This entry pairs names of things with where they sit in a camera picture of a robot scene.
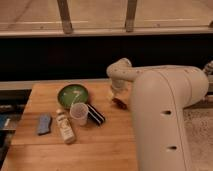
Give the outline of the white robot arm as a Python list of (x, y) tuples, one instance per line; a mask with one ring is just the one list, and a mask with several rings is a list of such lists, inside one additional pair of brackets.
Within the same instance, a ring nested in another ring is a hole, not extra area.
[(194, 66), (134, 67), (122, 58), (107, 67), (117, 94), (132, 83), (130, 110), (139, 171), (194, 171), (183, 109), (201, 101), (209, 81)]

